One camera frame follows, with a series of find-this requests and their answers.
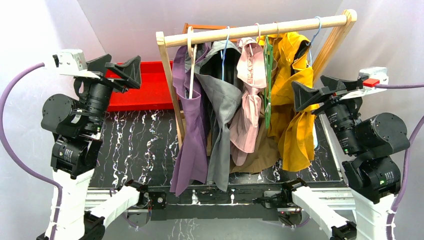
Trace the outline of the blue wire hanger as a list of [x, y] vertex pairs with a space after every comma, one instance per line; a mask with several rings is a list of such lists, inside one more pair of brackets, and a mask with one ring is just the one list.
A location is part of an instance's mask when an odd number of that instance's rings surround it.
[[221, 80], [222, 81], [225, 80], [225, 60], [226, 60], [226, 51], [228, 48], [229, 40], [230, 40], [230, 34], [229, 32], [227, 32], [224, 48], [221, 51]]

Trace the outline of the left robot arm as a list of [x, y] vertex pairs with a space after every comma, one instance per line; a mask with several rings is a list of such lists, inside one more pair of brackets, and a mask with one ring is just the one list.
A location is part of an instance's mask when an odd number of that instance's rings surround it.
[[54, 138], [52, 177], [60, 188], [53, 192], [50, 221], [39, 239], [100, 240], [126, 210], [150, 203], [148, 187], [129, 180], [109, 199], [86, 209], [112, 93], [141, 87], [141, 57], [117, 64], [105, 54], [88, 61], [82, 50], [65, 49], [53, 60], [60, 75], [73, 77], [76, 98], [54, 94], [42, 108], [41, 127]]

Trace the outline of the grey pleated skirt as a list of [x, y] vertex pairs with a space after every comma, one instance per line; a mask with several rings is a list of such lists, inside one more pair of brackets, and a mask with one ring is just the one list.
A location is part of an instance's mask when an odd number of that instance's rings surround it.
[[210, 121], [211, 153], [206, 182], [215, 184], [225, 192], [230, 174], [229, 122], [241, 104], [241, 80], [237, 78], [236, 65], [241, 52], [228, 42], [225, 55], [224, 81], [221, 51], [225, 41], [215, 41], [205, 57], [196, 64], [195, 75], [207, 96], [207, 114]]

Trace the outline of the purple pleated skirt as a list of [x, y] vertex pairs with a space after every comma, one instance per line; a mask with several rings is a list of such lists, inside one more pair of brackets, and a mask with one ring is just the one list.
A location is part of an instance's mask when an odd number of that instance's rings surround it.
[[208, 98], [196, 76], [193, 77], [192, 98], [190, 98], [191, 58], [186, 45], [181, 46], [176, 52], [172, 76], [172, 84], [181, 101], [186, 126], [170, 187], [170, 192], [178, 197], [192, 181], [206, 182], [210, 119], [206, 110]]

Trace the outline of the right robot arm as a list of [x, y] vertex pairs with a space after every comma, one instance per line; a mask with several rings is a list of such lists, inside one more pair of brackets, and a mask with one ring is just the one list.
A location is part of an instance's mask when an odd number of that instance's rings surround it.
[[365, 95], [383, 90], [385, 73], [362, 73], [355, 81], [321, 76], [323, 87], [292, 83], [296, 110], [319, 104], [315, 115], [325, 114], [340, 147], [352, 160], [342, 166], [355, 203], [356, 221], [337, 214], [300, 178], [282, 184], [281, 192], [265, 192], [258, 202], [265, 208], [296, 207], [308, 213], [331, 240], [383, 240], [391, 205], [401, 189], [401, 172], [391, 155], [410, 147], [407, 127], [397, 115], [379, 113], [360, 118]]

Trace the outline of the beige wooden hanger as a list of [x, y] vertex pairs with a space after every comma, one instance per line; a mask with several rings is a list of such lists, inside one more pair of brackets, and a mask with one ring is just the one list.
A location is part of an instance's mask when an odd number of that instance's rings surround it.
[[193, 98], [193, 90], [194, 90], [194, 74], [195, 74], [195, 65], [196, 65], [196, 54], [197, 54], [197, 44], [192, 44], [192, 35], [194, 33], [194, 29], [192, 26], [189, 26], [187, 29], [187, 50], [188, 55], [190, 57], [190, 79], [189, 79], [189, 95], [188, 98]]

